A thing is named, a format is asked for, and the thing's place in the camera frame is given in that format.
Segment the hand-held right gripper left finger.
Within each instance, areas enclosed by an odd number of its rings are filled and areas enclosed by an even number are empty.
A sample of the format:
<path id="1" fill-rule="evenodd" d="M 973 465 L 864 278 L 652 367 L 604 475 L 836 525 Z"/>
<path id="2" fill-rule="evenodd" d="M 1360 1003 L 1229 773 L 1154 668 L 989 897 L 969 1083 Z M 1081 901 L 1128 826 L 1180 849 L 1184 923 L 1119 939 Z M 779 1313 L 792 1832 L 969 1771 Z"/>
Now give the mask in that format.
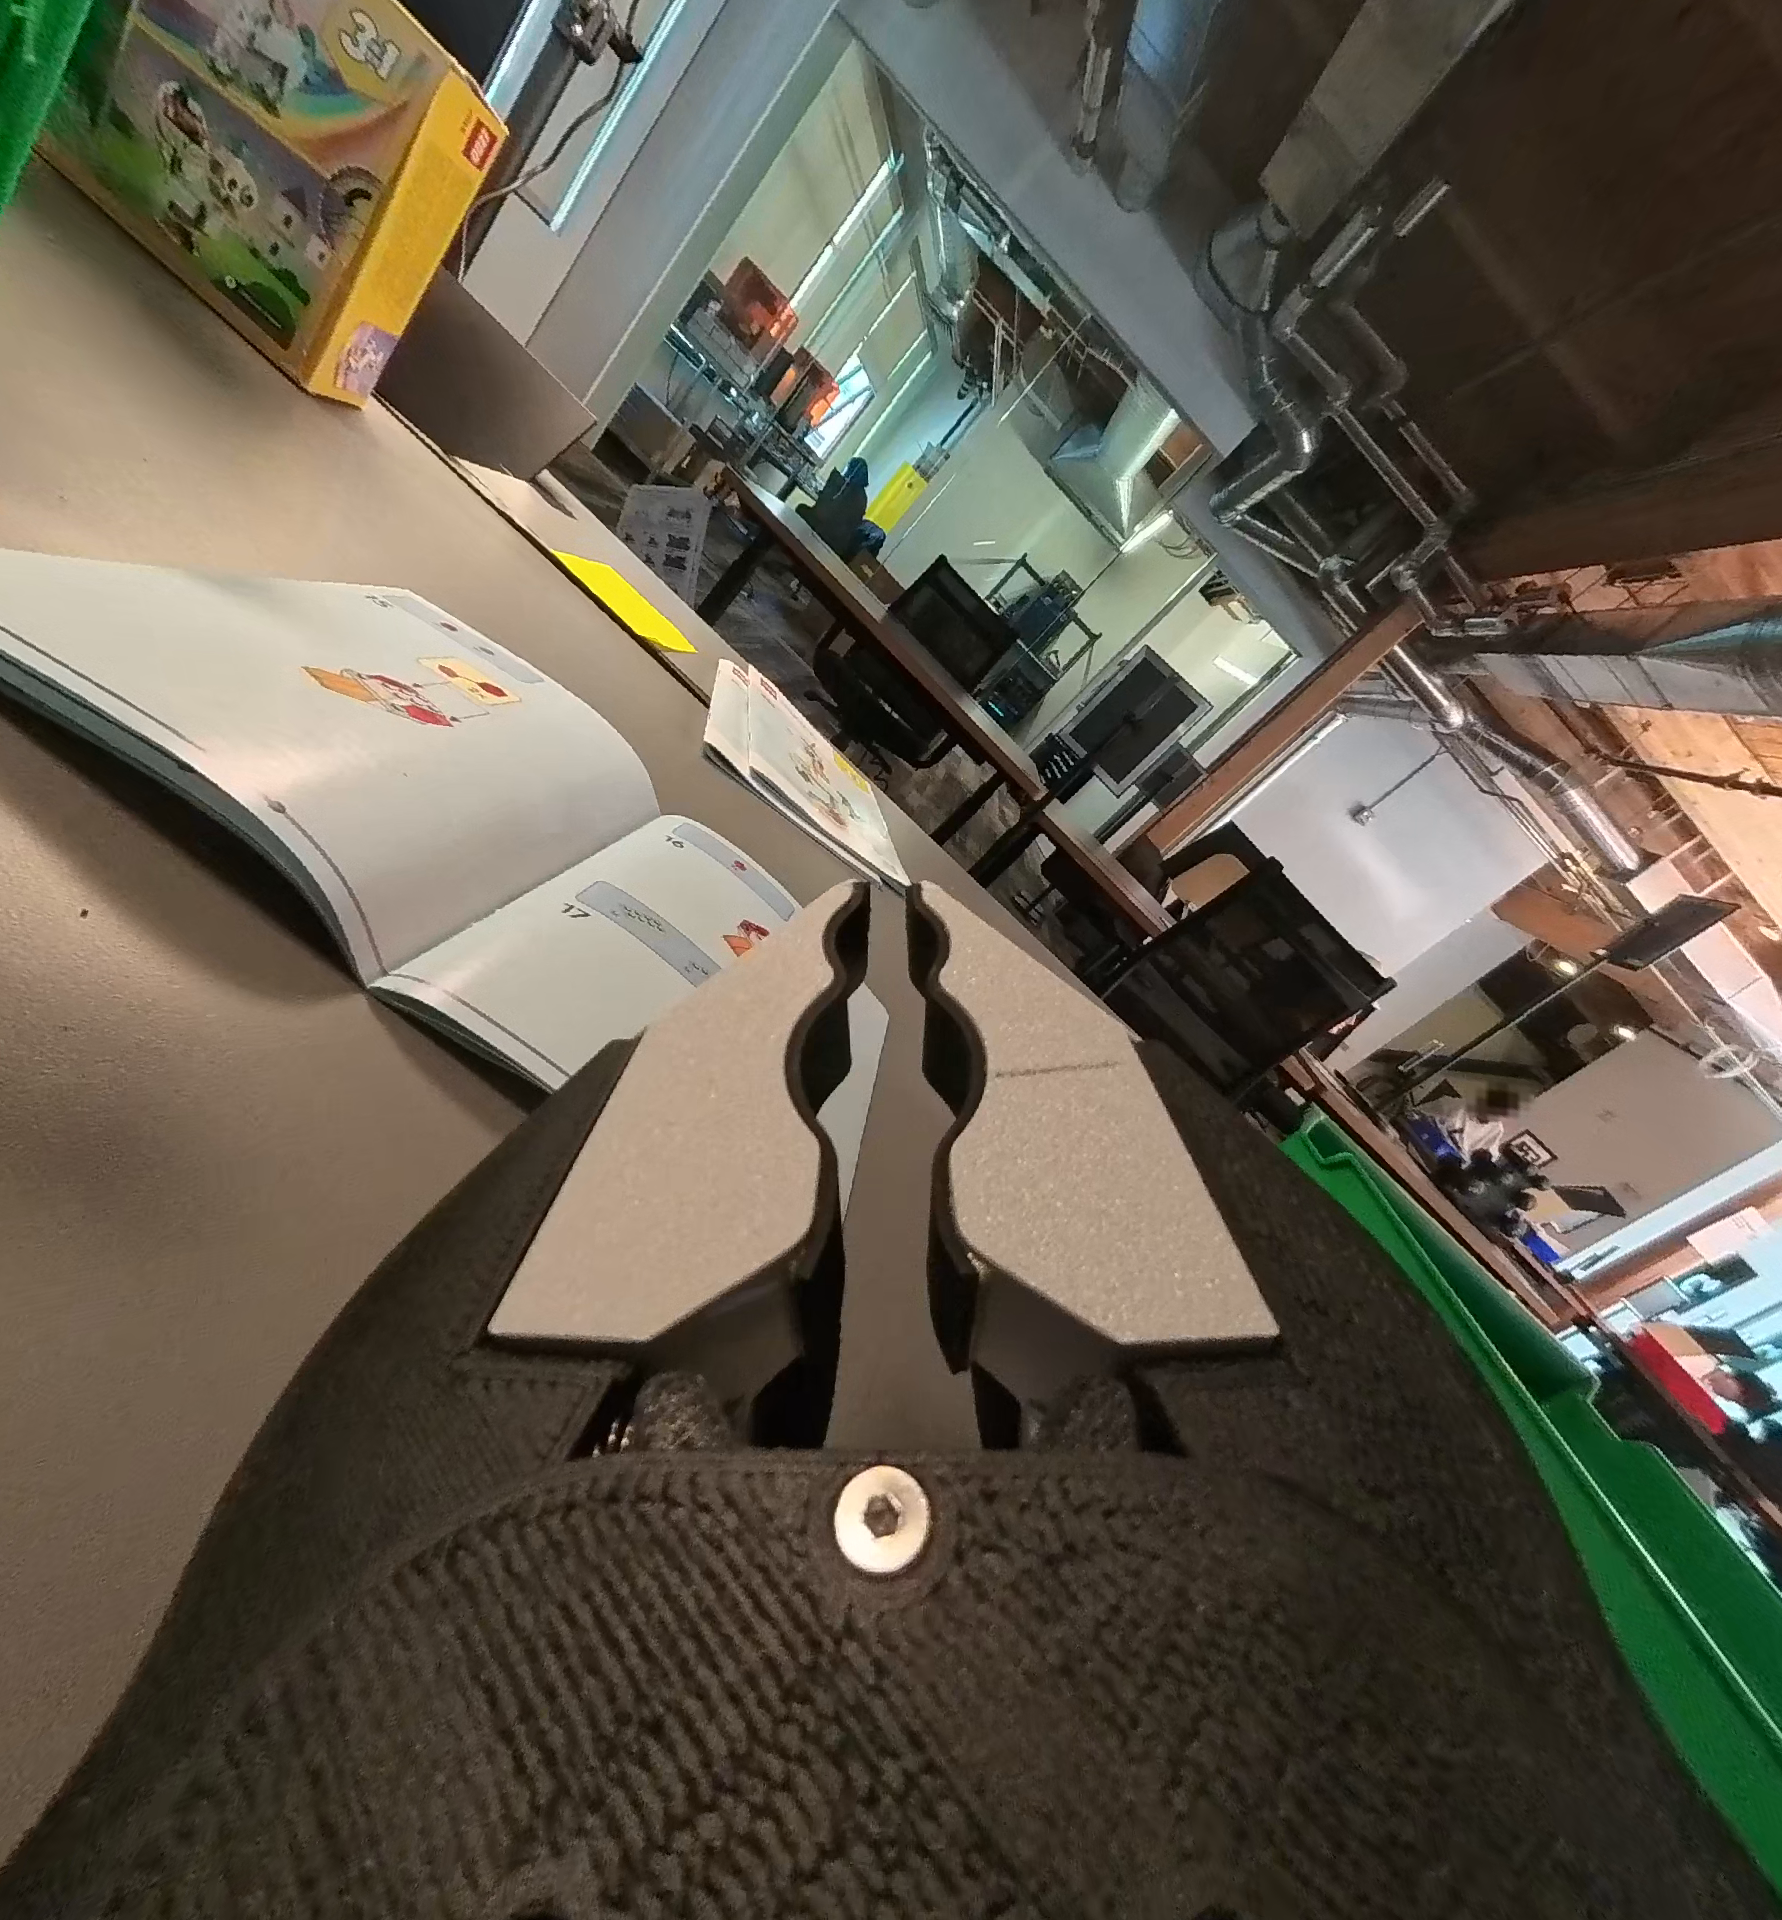
<path id="1" fill-rule="evenodd" d="M 872 1102 L 872 887 L 843 880 L 630 1046 L 491 1312 L 492 1344 L 701 1378 L 826 1437 Z"/>

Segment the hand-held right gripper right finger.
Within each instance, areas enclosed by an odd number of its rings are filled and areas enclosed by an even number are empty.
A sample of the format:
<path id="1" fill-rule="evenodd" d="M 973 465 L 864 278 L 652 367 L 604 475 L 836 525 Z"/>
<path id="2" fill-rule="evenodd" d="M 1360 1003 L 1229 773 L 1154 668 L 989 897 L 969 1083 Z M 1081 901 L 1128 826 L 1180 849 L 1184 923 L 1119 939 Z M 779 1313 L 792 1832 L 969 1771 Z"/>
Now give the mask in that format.
<path id="1" fill-rule="evenodd" d="M 1133 1031 L 932 883 L 906 895 L 929 1174 L 929 1320 L 978 1412 L 1272 1349 L 1279 1322 Z"/>

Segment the white printed paper sign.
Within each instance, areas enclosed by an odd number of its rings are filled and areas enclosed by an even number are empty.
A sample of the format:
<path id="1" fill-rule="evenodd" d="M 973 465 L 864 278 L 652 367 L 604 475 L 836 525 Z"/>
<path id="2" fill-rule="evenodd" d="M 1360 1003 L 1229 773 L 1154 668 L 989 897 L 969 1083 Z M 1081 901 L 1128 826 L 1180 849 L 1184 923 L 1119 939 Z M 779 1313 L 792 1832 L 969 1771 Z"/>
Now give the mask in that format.
<path id="1" fill-rule="evenodd" d="M 688 608 L 697 604 L 712 498 L 695 486 L 637 485 L 621 496 L 616 537 Z"/>

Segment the open instruction booklet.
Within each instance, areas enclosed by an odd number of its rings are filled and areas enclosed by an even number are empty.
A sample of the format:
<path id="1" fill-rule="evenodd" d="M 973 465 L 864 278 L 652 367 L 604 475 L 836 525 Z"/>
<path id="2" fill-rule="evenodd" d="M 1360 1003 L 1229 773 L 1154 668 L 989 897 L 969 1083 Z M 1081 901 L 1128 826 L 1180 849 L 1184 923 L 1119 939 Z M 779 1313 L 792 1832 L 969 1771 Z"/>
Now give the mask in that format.
<path id="1" fill-rule="evenodd" d="M 399 587 L 0 545 L 0 689 L 202 807 L 372 996 L 541 1090 L 801 914 L 597 708 Z"/>

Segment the black plastic crate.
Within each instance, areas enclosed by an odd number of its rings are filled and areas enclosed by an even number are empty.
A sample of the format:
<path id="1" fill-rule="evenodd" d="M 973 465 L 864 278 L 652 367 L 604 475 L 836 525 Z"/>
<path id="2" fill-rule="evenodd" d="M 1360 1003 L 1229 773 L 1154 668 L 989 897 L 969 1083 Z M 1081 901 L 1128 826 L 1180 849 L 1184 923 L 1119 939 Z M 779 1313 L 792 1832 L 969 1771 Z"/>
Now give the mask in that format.
<path id="1" fill-rule="evenodd" d="M 1393 987 L 1281 861 L 1262 858 L 1146 939 L 1100 997 L 1140 1039 L 1161 1042 L 1242 1102 L 1267 1091 L 1293 1053 L 1354 1026 Z"/>

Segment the silver metal duct pipes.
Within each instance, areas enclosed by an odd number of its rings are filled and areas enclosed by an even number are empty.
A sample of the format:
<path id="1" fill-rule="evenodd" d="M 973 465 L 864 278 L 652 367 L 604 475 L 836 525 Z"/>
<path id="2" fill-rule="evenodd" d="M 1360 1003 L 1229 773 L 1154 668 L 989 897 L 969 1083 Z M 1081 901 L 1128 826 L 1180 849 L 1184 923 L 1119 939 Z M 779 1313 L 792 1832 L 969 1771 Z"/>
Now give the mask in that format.
<path id="1" fill-rule="evenodd" d="M 1335 596 L 1421 596 L 1513 631 L 1503 583 L 1782 540 L 1782 164 L 1386 162 L 1312 230 L 1289 187 L 1224 228 L 1279 422 L 1217 515 L 1286 536 Z"/>

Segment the long wooden table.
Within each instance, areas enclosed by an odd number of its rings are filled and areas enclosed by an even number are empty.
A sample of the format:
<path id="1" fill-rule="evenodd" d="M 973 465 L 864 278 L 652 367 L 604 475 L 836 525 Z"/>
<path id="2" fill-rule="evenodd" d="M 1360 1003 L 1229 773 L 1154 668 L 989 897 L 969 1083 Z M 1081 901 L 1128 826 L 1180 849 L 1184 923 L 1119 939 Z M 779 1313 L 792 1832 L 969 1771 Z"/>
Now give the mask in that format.
<path id="1" fill-rule="evenodd" d="M 1044 842 L 1074 861 L 1079 895 L 1116 914 L 1140 935 L 1156 935 L 1169 927 L 1161 901 L 1135 880 L 1114 853 L 1072 826 L 1028 756 L 918 647 L 851 567 L 841 563 L 801 515 L 761 490 L 741 468 L 726 468 L 725 482 L 728 496 L 737 501 L 739 516 L 754 528 L 754 537 L 697 604 L 697 616 L 711 625 L 718 623 L 754 580 L 761 561 L 779 551 L 781 567 L 829 614 L 834 631 L 898 667 L 922 689 L 949 741 L 988 771 L 985 784 L 1015 799 L 1018 820 L 969 870 L 979 885 L 993 885 L 1028 845 Z"/>

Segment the yellow toy set box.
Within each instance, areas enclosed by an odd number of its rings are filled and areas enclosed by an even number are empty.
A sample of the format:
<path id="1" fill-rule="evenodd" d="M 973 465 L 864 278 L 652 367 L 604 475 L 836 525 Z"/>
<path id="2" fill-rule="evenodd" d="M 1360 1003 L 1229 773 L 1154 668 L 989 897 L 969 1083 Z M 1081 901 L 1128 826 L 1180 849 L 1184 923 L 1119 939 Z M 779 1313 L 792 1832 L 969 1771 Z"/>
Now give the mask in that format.
<path id="1" fill-rule="evenodd" d="M 505 122 L 400 3 L 93 3 L 38 153 L 300 390 L 362 409 Z"/>

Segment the closed instruction booklet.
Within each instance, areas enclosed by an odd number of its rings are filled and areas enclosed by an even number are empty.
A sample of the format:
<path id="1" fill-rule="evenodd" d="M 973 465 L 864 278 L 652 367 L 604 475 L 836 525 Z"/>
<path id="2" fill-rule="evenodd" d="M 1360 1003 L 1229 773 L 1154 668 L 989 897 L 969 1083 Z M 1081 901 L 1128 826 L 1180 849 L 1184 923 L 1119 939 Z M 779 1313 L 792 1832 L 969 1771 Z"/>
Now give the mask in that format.
<path id="1" fill-rule="evenodd" d="M 701 744 L 726 773 L 860 877 L 908 892 L 910 877 L 877 789 L 747 661 L 718 661 Z"/>

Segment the yellow sticky note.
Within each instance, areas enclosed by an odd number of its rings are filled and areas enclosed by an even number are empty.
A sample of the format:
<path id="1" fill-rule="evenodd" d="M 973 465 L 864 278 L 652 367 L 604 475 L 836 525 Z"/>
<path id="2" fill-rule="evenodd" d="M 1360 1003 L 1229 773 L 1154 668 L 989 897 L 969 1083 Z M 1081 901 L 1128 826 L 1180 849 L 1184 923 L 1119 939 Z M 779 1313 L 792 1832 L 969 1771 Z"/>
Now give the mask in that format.
<path id="1" fill-rule="evenodd" d="M 548 557 L 620 628 L 640 645 L 678 657 L 693 657 L 695 645 L 645 593 L 605 561 L 552 548 Z"/>

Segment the black office chair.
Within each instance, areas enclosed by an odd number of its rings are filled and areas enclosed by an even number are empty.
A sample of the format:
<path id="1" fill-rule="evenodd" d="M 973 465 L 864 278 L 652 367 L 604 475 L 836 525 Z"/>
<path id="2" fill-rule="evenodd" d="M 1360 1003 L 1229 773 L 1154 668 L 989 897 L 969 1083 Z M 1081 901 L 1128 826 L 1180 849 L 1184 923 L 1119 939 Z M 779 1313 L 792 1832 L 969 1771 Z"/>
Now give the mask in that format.
<path id="1" fill-rule="evenodd" d="M 923 771 L 952 749 L 942 708 L 879 649 L 834 630 L 811 657 L 813 682 L 836 719 L 834 744 L 847 756 L 895 757 Z"/>

